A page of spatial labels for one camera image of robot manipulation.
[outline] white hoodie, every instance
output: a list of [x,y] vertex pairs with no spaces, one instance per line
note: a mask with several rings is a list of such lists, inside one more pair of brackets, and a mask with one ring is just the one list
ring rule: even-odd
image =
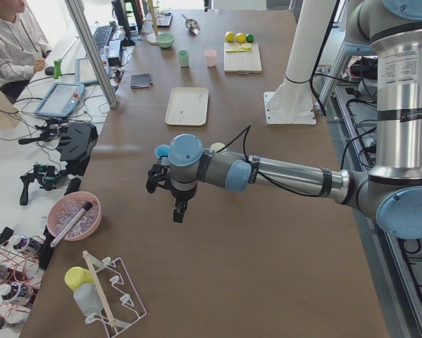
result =
[[0,18],[0,84],[30,80],[34,61],[50,50],[28,10],[17,13],[14,23]]

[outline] pink bowl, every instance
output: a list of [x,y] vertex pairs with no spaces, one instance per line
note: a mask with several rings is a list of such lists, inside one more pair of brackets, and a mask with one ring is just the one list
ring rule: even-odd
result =
[[95,222],[92,224],[92,226],[89,229],[80,233],[78,236],[64,238],[66,241],[79,241],[93,234],[95,230],[98,228],[99,223],[101,222],[101,204],[99,203],[98,198],[90,192],[72,192],[71,194],[68,194],[62,197],[56,202],[56,204],[53,205],[53,207],[51,208],[48,214],[48,231],[53,236],[57,236],[60,232],[59,230],[56,230],[56,225],[58,222],[57,217],[58,217],[58,214],[61,213],[62,210],[66,208],[66,201],[69,199],[73,199],[77,203],[80,203],[82,200],[86,200],[93,204],[93,208],[98,207],[97,219],[95,220]]

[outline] bowl of ice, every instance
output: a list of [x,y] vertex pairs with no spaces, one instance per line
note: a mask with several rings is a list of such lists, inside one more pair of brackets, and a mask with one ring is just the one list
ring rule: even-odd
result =
[[64,238],[66,241],[79,241],[90,236],[101,222],[101,204],[90,192],[72,192],[53,205],[48,214],[48,231],[57,236],[73,219],[85,202],[93,207],[86,212],[73,229]]

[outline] lemon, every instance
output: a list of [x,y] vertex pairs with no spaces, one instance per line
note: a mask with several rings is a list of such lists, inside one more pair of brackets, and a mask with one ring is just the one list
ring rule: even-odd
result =
[[253,34],[247,34],[246,38],[247,38],[247,42],[249,42],[250,44],[254,42]]
[[234,41],[234,32],[226,32],[225,33],[225,41],[226,42],[233,42]]
[[240,44],[243,44],[245,42],[245,39],[247,37],[245,37],[245,33],[237,33],[236,34],[236,41],[239,42]]

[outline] keyboard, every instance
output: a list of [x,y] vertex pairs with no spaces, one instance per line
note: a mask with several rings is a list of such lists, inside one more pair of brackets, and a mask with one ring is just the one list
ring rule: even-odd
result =
[[112,26],[99,26],[93,33],[93,40],[100,54],[104,53],[104,47],[109,43],[112,34]]

